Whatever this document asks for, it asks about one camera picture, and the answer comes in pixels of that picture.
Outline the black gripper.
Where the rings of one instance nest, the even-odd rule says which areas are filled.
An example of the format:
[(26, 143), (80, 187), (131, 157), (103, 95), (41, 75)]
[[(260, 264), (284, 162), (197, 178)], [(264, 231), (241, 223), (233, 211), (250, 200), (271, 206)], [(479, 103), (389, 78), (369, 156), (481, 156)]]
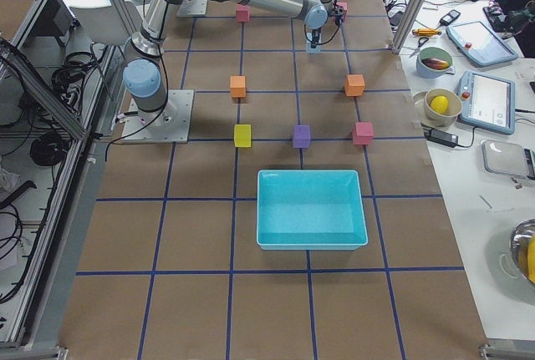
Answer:
[(309, 40), (311, 43), (320, 43), (321, 42), (321, 29), (320, 28), (312, 29)]

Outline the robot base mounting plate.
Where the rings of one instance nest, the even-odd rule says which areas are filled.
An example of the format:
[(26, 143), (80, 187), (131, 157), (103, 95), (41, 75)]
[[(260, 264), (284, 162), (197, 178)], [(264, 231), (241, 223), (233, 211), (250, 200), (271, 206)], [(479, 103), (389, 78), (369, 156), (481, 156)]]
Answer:
[(122, 140), (127, 144), (186, 144), (189, 139), (191, 111), (195, 92), (192, 89), (172, 89), (167, 105), (160, 114), (139, 111), (133, 99), (129, 111), (134, 115), (125, 118)]

